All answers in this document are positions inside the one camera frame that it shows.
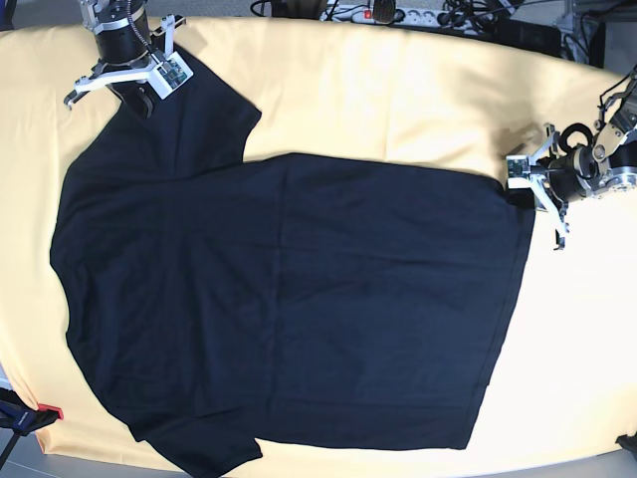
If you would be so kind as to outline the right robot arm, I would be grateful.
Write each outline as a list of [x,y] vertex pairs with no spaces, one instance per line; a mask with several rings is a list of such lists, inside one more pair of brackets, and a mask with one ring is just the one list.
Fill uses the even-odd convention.
[[[81,1],[80,6],[99,52],[90,80],[105,73],[145,68],[150,63],[144,1]],[[153,113],[155,98],[148,84],[128,81],[107,88],[139,117],[148,119]]]

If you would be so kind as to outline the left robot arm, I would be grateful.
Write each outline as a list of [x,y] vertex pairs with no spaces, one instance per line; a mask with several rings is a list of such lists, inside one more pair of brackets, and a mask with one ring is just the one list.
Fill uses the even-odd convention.
[[636,186],[636,71],[599,97],[594,128],[574,123],[556,132],[538,161],[540,185],[556,208]]

